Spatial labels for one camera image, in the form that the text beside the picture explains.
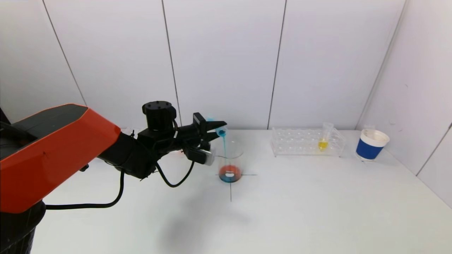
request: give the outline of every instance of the orange robot arm casing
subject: orange robot arm casing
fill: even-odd
[[[24,212],[118,139],[120,128],[92,109],[74,104],[60,107],[64,106],[79,111],[82,107],[84,113],[66,119],[66,125],[38,137],[0,161],[1,212]],[[45,115],[48,110],[52,109],[29,118]],[[43,121],[48,123],[54,118],[47,116]]]

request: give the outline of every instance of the black cable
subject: black cable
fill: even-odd
[[[163,178],[163,180],[165,181],[165,183],[168,185],[168,186],[170,186],[170,187],[172,187],[172,188],[175,188],[175,187],[177,187],[177,186],[179,186],[181,183],[183,183],[186,179],[187,179],[187,177],[188,177],[188,175],[190,174],[190,172],[192,172],[192,169],[193,169],[193,165],[195,164],[195,162],[194,161],[192,161],[192,165],[190,166],[190,169],[188,170],[188,172],[187,172],[187,174],[184,176],[184,178],[182,178],[182,180],[180,181],[180,182],[178,182],[177,184],[171,184],[170,182],[168,182],[168,180],[166,179],[166,177],[165,177],[165,174],[163,174],[163,171],[162,171],[162,168],[160,167],[160,165],[156,162],[155,163],[155,166],[157,167],[157,169],[159,170],[159,173],[160,173],[160,175],[162,176],[162,178]]]
[[[179,127],[177,126],[176,120],[173,119],[174,130],[178,131]]]
[[[119,193],[113,202],[108,204],[73,204],[73,205],[46,205],[47,210],[67,210],[67,209],[82,209],[82,208],[108,208],[114,206],[122,196],[124,191],[124,173],[125,170],[121,170],[121,176],[119,180]]]

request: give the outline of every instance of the test tube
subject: test tube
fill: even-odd
[[[207,118],[207,121],[215,121],[214,118]],[[222,126],[220,128],[216,128],[215,132],[217,133],[218,136],[220,137],[226,137],[226,132],[227,132],[227,128],[225,126]]]
[[[322,128],[322,135],[319,139],[320,151],[325,151],[328,148],[328,141],[330,140],[331,133],[333,132],[334,124],[330,122],[324,122]]]

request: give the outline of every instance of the blue and white cup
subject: blue and white cup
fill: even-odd
[[[364,129],[361,131],[356,154],[362,160],[374,160],[388,142],[389,137],[385,133]]]

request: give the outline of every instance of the yellow liquid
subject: yellow liquid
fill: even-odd
[[[320,151],[325,151],[326,148],[328,147],[328,140],[327,139],[320,139],[319,140],[319,149]]]

